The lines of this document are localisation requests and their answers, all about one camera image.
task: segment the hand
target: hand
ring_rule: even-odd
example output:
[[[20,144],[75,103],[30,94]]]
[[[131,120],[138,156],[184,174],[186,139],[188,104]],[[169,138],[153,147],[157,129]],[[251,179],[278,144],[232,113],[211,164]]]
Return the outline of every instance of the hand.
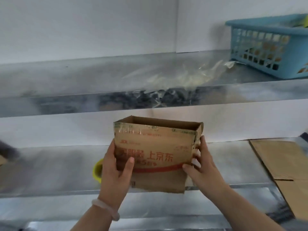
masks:
[[[183,165],[183,170],[191,177],[193,182],[198,186],[199,190],[211,201],[220,198],[226,189],[230,188],[216,165],[208,150],[204,136],[201,136],[201,144],[199,147],[201,156],[194,154],[194,158],[198,160],[201,167],[194,164]]]
[[[117,171],[114,152],[113,140],[103,160],[102,183],[98,199],[118,210],[128,192],[135,160],[130,157],[123,172]]]

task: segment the person's left hand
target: person's left hand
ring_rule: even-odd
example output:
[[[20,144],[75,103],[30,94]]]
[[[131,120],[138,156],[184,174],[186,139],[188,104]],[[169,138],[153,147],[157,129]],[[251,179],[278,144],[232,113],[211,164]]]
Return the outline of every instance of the person's left hand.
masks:
[[[112,140],[103,160],[102,183],[98,199],[118,210],[128,192],[135,159],[130,157],[123,172],[117,171],[114,151],[115,144]]]

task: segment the basket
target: basket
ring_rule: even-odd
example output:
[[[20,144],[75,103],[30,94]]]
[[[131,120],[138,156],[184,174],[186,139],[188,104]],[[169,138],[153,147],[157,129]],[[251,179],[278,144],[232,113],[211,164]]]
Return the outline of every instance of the basket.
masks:
[[[307,14],[237,19],[231,26],[231,58],[282,79],[308,76],[308,28],[290,27]]]

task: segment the white panel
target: white panel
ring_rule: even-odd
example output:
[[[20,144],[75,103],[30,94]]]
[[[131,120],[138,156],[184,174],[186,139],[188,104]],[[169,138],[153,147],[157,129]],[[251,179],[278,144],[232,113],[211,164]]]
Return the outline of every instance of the white panel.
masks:
[[[178,0],[0,0],[0,64],[175,51]]]
[[[307,13],[308,0],[179,0],[176,52],[230,48],[227,20]]]
[[[129,115],[204,122],[208,142],[297,137],[307,113],[304,99],[0,118],[0,140],[14,147],[108,145],[113,122]]]

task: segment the yellow object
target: yellow object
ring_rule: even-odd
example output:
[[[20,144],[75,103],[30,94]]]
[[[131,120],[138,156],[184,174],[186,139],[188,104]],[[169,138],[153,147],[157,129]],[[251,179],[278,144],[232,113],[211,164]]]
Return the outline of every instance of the yellow object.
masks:
[[[103,159],[100,159],[94,166],[92,176],[99,183],[102,182]]]
[[[308,15],[303,19],[303,26],[308,27]]]

